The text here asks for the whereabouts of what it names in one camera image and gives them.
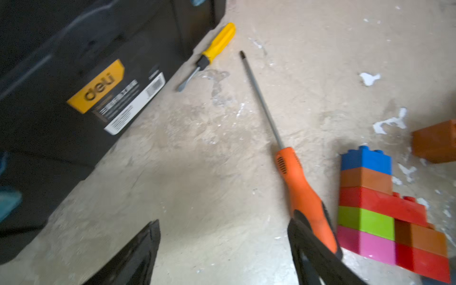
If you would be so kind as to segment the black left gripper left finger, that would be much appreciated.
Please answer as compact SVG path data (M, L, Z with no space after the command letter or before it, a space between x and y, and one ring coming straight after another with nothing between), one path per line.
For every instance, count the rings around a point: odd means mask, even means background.
M158 220L146 224L85 285L150 285L161 240Z

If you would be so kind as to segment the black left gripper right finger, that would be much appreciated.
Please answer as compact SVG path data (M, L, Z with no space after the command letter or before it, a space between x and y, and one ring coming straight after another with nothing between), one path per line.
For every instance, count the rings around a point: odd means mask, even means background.
M292 218L287 228L300 285L364 285L301 221Z

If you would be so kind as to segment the lime green lego brick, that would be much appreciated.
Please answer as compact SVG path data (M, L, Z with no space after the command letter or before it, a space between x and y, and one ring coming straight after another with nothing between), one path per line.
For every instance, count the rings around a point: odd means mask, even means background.
M394 218L373 211L339 206L338 225L391 241L395 240Z

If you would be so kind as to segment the magenta lego brick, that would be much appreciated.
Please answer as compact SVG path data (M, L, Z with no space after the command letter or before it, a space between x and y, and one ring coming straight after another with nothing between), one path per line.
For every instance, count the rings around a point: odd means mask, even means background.
M337 227L337 239L342 248L353 253L385 264L395 265L394 241L344 226Z

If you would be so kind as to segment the brown lego brick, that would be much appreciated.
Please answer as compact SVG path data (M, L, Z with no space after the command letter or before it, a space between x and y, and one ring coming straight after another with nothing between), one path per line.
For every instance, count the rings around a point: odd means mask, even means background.
M435 164L456 161L456 120L412 132L412 154Z
M392 176L365 167L340 172L340 187L364 187L388 195L393 194Z
M442 232L401 220L395 220L394 226L397 243L448 257L447 240Z

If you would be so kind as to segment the red long lego brick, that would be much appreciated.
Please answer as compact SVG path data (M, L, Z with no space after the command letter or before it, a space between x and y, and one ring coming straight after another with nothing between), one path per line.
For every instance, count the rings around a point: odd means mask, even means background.
M339 205L373 211L408 223L427 227L427 212L424 205L414 197L401 197L364 187L340 188Z

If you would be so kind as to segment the dark blue lego brick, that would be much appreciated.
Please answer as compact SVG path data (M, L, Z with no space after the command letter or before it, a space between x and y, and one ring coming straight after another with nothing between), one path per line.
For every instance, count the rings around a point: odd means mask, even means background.
M364 167L387 175L393 173L392 158L382 150L370 150L368 146L359 146L342 154L341 171Z

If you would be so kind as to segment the red square lego brick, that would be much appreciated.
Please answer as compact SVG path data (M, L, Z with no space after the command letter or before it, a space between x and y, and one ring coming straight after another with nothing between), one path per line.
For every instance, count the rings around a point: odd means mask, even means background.
M395 244L395 253L397 266L436 281L450 283L450 263L447 257L401 243Z

